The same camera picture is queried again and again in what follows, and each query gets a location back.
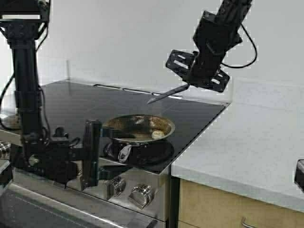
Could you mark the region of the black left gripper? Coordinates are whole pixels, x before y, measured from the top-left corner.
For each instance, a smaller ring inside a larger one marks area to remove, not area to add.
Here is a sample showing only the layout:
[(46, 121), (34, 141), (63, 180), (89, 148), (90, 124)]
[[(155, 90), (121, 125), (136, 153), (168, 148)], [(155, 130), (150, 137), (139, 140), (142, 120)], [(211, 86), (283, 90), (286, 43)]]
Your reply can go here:
[[(69, 140), (69, 134), (63, 127), (58, 127), (54, 134), (43, 128), (43, 140), (38, 147), (32, 144), (30, 148), (12, 144), (10, 146), (10, 161), (12, 166), (35, 175), (67, 185), (76, 178), (78, 167), (72, 160), (72, 151), (78, 150), (81, 138)], [(112, 128), (103, 126), (100, 120), (86, 120), (83, 140), (95, 137), (110, 138)], [(88, 157), (83, 160), (80, 189), (98, 186), (100, 180), (109, 181), (128, 171), (128, 166), (104, 165), (99, 166), (99, 144), (91, 142), (84, 145)]]

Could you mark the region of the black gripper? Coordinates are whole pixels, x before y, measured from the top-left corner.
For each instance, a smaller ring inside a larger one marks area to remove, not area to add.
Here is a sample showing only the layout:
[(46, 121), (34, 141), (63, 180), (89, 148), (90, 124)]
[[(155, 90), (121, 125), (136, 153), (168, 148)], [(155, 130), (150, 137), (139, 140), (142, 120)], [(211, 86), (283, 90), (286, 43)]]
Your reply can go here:
[(216, 21), (216, 15), (204, 11), (193, 36), (198, 48), (192, 53), (172, 50), (165, 66), (183, 81), (195, 87), (223, 93), (230, 76), (221, 69), (226, 53), (242, 43), (237, 30), (231, 24)]

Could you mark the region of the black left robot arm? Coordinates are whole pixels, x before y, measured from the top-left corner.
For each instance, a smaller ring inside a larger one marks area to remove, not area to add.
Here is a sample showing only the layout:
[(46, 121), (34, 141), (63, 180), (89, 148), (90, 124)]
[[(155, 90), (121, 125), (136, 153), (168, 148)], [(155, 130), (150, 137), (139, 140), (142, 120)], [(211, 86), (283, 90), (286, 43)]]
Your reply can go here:
[(109, 138), (129, 146), (142, 147), (155, 144), (156, 140), (145, 140), (141, 133), (150, 133), (154, 127), (151, 118), (140, 115), (141, 124), (135, 124), (135, 115), (118, 117), (120, 123), (110, 127), (99, 120), (86, 120), (82, 138), (70, 140), (64, 129), (51, 131), (46, 113), (45, 92), (38, 82), (36, 40), (48, 35), (51, 4), (41, 0), (3, 0), (0, 3), (0, 30), (12, 51), (15, 82), (15, 102), (19, 117), (22, 151), (10, 160), (12, 166), (23, 158), (29, 171), (42, 174), (48, 172), (55, 178), (68, 182), (69, 164), (82, 161), (85, 187), (98, 185), (100, 179), (98, 159), (101, 138)]

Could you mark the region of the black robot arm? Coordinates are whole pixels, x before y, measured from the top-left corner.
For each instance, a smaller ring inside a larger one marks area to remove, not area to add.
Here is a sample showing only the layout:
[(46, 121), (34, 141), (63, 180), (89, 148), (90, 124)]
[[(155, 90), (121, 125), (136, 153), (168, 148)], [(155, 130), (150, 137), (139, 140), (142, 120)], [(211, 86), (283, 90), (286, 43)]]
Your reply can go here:
[(249, 0), (224, 0), (216, 14), (204, 11), (193, 35), (196, 51), (173, 50), (166, 67), (185, 83), (222, 93), (230, 76), (221, 69), (229, 50), (242, 43), (238, 30), (251, 7)]

